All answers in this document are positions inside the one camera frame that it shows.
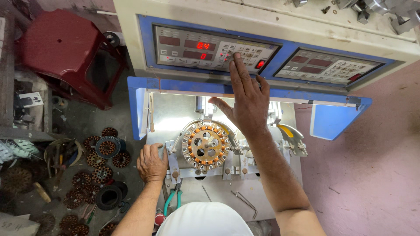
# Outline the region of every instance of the man's left hand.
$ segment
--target man's left hand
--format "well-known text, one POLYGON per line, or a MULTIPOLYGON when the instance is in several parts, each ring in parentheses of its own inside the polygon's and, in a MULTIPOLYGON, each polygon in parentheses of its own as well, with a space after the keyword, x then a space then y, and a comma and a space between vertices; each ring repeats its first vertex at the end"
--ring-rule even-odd
POLYGON ((166 176, 168 153, 165 147, 163 149, 163 160, 159 158, 158 147, 162 146, 162 143, 146 144, 140 151, 140 156, 137 159, 137 170, 145 184, 151 181, 163 181, 166 176))

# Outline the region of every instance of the red power switch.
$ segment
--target red power switch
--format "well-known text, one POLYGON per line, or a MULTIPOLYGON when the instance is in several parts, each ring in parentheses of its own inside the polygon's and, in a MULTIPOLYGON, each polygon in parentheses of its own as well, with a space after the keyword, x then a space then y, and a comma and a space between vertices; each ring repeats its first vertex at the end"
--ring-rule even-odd
POLYGON ((259 69, 264 65, 265 60, 260 60, 257 65, 255 66, 255 69, 259 69))

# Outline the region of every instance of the digital display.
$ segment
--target digital display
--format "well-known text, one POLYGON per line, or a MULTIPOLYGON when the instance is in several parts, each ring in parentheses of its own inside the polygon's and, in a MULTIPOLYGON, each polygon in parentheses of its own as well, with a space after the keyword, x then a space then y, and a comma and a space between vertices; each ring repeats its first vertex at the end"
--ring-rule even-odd
POLYGON ((184 57, 185 58, 200 59, 200 60, 211 60, 213 58, 213 54, 202 53, 202 52, 184 51, 184 57))
POLYGON ((172 38, 172 37, 166 37, 166 36, 159 35, 159 43, 161 43, 161 44, 179 46, 180 41, 181 40, 179 38, 172 38))
POLYGON ((324 69, 321 68, 313 68, 313 67, 309 67, 309 66, 304 66, 302 67, 302 69, 300 69, 299 71, 302 72, 308 72, 308 73, 315 73, 315 74, 319 74, 321 73, 321 71, 323 71, 324 69))
POLYGON ((295 56, 290 61, 297 62, 297 63, 305 63, 309 58, 295 56))
POLYGON ((332 61, 319 60, 319 59, 312 59, 308 62, 308 64, 310 64, 310 65, 325 66, 325 67, 331 65, 332 63, 333 63, 332 61))
POLYGON ((184 47, 214 51, 214 49, 216 48, 216 44, 199 42, 199 41, 192 41, 192 40, 186 39, 185 42, 184 42, 184 47))

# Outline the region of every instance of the forearm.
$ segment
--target forearm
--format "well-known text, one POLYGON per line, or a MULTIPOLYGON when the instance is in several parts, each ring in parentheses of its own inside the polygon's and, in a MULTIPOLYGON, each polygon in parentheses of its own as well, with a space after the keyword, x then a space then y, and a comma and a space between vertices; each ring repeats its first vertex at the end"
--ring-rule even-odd
POLYGON ((270 132, 247 139, 260 171, 261 183, 275 212, 309 209, 308 197, 277 148, 270 132))
POLYGON ((155 225, 156 204, 162 188, 161 181, 147 183, 130 210, 118 224, 112 236, 150 236, 155 225))

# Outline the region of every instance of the pliers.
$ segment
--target pliers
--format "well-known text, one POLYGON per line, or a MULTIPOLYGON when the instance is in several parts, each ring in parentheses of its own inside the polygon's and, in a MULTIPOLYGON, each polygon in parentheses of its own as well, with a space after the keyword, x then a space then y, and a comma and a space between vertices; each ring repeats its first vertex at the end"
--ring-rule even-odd
POLYGON ((181 178, 181 182, 177 183, 174 189, 171 189, 171 194, 169 195, 168 200, 166 200, 165 207, 163 208, 163 214, 165 217, 167 216, 166 213, 168 210, 169 202, 172 200, 172 197, 175 195, 176 191, 178 191, 178 203, 176 204, 176 208, 178 209, 181 207, 181 194, 182 194, 181 184, 182 184, 182 178, 181 178))

